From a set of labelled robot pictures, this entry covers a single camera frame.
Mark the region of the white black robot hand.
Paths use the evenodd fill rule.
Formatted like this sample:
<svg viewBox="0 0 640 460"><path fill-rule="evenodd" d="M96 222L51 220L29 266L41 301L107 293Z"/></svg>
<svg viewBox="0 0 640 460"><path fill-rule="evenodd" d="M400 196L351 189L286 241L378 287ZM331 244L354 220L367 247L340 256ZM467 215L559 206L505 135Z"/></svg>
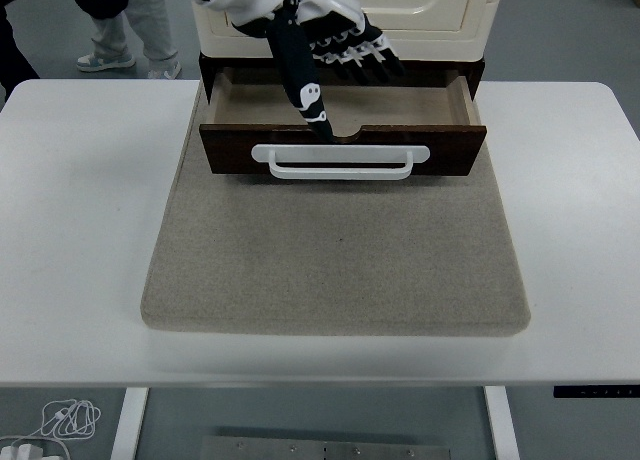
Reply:
<svg viewBox="0 0 640 460"><path fill-rule="evenodd" d="M386 82L404 68L389 39L371 24L358 0L193 0L227 14L232 26L267 40L284 91L310 129L334 140L316 64L341 79L368 83L368 73Z"/></svg>

